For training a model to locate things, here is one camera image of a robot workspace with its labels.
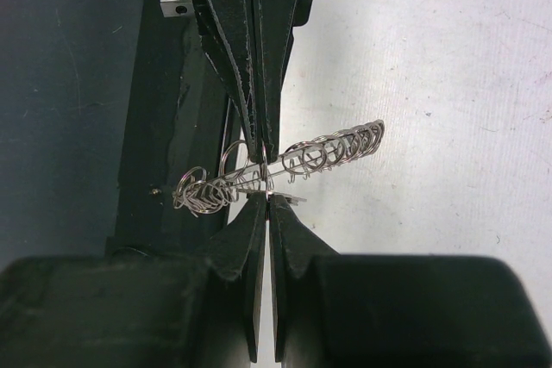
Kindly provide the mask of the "small metal keyring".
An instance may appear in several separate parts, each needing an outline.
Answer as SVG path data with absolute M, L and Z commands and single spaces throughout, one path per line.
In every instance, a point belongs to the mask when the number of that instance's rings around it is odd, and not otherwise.
M 264 183 L 266 200 L 269 201 L 270 193 L 272 191 L 271 177 L 268 168 L 267 150 L 264 142 L 261 142 L 261 155 L 262 162 L 260 163 L 260 176 Z

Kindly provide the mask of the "metal disc with keyrings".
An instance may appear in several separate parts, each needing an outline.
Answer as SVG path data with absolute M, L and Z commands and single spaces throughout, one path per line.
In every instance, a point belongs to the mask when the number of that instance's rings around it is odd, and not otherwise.
M 309 179 L 316 173 L 331 171 L 341 165 L 375 154 L 386 131 L 382 120 L 344 128 L 332 134 L 320 135 L 312 140 L 299 141 L 268 162 L 273 180 L 287 176 L 290 184 L 297 178 Z M 233 170 L 227 168 L 227 160 L 246 141 L 237 140 L 229 145 L 220 157 L 217 173 L 211 176 L 202 166 L 186 172 L 172 192 L 172 206 L 187 209 L 193 216 L 212 215 L 239 200 L 238 189 L 264 190 L 260 176 L 260 163 L 245 157 L 242 165 Z

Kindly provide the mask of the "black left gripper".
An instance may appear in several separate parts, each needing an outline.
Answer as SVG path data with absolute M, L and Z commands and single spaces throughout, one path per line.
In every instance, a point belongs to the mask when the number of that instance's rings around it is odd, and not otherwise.
M 279 153 L 279 108 L 286 54 L 295 28 L 310 18 L 313 0 L 160 0 L 185 38 L 201 40 L 241 119 L 248 152 Z M 255 40 L 255 81 L 253 40 Z

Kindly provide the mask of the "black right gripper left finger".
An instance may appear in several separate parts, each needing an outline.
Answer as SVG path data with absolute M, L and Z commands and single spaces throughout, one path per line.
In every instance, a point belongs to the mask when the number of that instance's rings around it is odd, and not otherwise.
M 195 363 L 255 363 L 267 224 L 266 195 L 248 197 L 241 211 L 204 249 L 204 291 Z

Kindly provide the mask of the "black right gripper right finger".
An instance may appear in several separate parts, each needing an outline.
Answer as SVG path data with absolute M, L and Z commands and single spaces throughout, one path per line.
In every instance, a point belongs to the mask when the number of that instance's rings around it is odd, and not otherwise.
M 278 363 L 323 363 L 321 290 L 313 260 L 337 251 L 309 230 L 282 197 L 269 202 L 273 333 Z

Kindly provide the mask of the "key with black tag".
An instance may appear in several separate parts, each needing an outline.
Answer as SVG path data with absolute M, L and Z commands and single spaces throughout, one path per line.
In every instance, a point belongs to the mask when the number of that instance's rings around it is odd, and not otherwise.
M 245 196 L 252 196 L 253 194 L 261 194 L 261 195 L 264 195 L 267 200 L 269 200 L 271 197 L 274 197 L 274 196 L 282 196 L 292 206 L 297 206 L 300 203 L 306 202 L 305 198 L 286 194 L 286 193 L 281 193 L 273 190 L 238 189 L 237 192 Z

